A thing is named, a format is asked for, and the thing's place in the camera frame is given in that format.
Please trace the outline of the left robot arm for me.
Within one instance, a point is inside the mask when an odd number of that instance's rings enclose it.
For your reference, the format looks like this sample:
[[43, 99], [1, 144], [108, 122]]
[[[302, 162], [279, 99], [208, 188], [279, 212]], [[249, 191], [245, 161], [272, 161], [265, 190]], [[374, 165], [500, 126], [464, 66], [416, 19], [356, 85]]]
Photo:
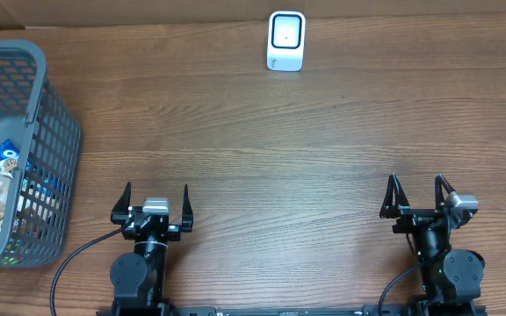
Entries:
[[134, 250], [119, 256], [110, 269], [114, 287], [113, 316], [177, 315], [174, 304], [163, 296], [169, 243], [193, 229], [193, 211], [184, 187], [182, 221], [170, 223], [169, 201], [149, 197], [141, 206], [130, 204], [128, 183], [112, 208], [111, 222], [120, 226], [124, 239], [134, 242]]

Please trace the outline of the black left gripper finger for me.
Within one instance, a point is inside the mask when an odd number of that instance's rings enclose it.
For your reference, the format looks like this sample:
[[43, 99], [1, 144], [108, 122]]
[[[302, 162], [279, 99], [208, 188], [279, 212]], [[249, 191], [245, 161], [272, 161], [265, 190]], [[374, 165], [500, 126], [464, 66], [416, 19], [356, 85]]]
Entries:
[[184, 201], [182, 205], [182, 222], [180, 226], [181, 233], [190, 233], [193, 229], [194, 216], [189, 199], [188, 185], [184, 186]]
[[131, 183], [128, 182], [126, 187], [120, 196], [119, 200], [112, 208], [111, 222], [112, 223], [126, 223], [130, 217], [130, 211], [128, 210], [131, 200]]

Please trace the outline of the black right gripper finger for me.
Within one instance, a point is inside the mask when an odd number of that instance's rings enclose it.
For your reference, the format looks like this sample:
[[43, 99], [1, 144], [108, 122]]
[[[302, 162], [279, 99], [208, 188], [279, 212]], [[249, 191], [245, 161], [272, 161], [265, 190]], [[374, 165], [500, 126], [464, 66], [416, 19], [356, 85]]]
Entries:
[[401, 187], [396, 174], [388, 178], [387, 191], [382, 203], [379, 216], [386, 219], [397, 219], [410, 211], [410, 204]]
[[435, 177], [435, 206], [437, 209], [440, 209], [445, 202], [445, 195], [444, 192], [446, 192], [448, 195], [453, 193], [455, 189], [448, 183], [446, 178], [439, 174]]

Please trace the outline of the blue cookie packet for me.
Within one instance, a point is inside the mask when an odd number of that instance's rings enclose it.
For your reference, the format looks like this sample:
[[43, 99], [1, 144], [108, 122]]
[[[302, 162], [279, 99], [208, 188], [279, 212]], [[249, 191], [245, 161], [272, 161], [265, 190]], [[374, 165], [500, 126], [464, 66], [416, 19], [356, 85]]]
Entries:
[[9, 172], [18, 166], [19, 150], [11, 140], [0, 145], [0, 169]]

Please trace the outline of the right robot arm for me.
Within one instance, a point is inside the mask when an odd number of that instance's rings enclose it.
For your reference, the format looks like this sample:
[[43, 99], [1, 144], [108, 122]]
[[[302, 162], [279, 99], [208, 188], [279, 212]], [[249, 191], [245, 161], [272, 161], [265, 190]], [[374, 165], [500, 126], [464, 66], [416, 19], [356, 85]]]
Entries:
[[[477, 307], [485, 259], [477, 252], [455, 249], [451, 236], [467, 224], [479, 210], [472, 194], [458, 193], [441, 174], [435, 178], [435, 207], [418, 209], [410, 205], [397, 175], [388, 178], [387, 191], [379, 215], [394, 219], [394, 233], [403, 234], [416, 266], [395, 277], [380, 294], [378, 315], [485, 315]], [[423, 293], [410, 297], [405, 305], [386, 305], [388, 292], [403, 278], [419, 272]]]

